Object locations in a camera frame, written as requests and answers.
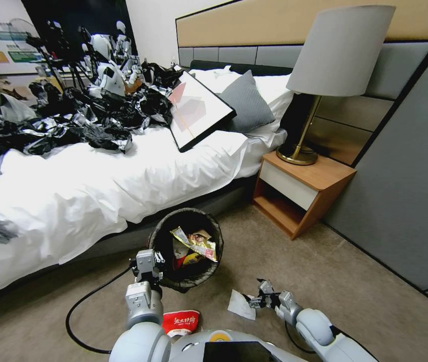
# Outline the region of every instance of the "bedside table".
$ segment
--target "bedside table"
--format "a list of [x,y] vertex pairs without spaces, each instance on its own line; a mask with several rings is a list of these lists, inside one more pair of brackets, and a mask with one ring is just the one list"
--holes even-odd
[[305,232],[330,208],[356,170],[318,156],[309,166],[293,165],[276,156],[263,156],[253,204],[291,239]]

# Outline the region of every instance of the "red packet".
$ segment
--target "red packet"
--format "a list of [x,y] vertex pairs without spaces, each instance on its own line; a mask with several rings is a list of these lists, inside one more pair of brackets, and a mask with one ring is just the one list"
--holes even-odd
[[194,310],[164,313],[162,328],[169,337],[191,334],[197,328],[199,315]]

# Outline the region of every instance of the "pile of black plastic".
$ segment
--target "pile of black plastic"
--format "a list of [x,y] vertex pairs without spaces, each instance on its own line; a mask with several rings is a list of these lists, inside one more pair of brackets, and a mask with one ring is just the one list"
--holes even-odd
[[32,117],[31,111],[22,113],[14,100],[2,95],[0,156],[9,149],[41,155],[54,147],[78,142],[125,153],[132,146],[132,132],[142,134],[153,124],[168,127],[172,104],[164,94],[176,85],[182,70],[165,69],[154,63],[142,66],[149,85],[142,84],[120,101],[94,99],[73,88],[61,95],[50,83],[34,82],[30,90],[38,104],[33,107]]

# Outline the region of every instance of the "lamp stem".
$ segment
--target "lamp stem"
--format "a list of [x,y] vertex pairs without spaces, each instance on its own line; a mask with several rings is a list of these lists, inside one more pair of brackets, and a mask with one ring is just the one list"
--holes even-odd
[[319,102],[321,101],[321,96],[314,96],[313,104],[311,105],[311,108],[309,109],[309,115],[306,118],[306,121],[303,125],[303,133],[301,134],[301,137],[299,138],[298,144],[296,145],[296,148],[294,150],[292,158],[296,158],[298,154],[301,152],[301,148],[303,146],[303,140],[306,136],[306,133],[308,132],[308,128],[311,125],[311,122],[313,121],[314,115],[316,114],[316,111],[318,110]]

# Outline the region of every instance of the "brass lamp base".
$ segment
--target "brass lamp base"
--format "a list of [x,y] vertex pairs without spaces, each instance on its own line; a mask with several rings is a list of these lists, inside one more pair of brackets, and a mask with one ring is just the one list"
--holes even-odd
[[314,151],[310,152],[298,152],[297,155],[294,155],[294,150],[291,148],[289,152],[283,150],[283,145],[279,146],[276,149],[276,155],[281,158],[283,161],[288,163],[297,164],[301,166],[308,166],[313,164],[318,159],[318,154]]
[[318,159],[318,154],[316,152],[308,147],[303,148],[303,140],[306,136],[306,133],[308,132],[309,126],[313,121],[320,100],[321,96],[314,96],[313,103],[309,110],[308,117],[303,124],[302,133],[298,141],[296,143],[288,141],[276,149],[276,155],[283,161],[301,166],[308,166],[315,163]]

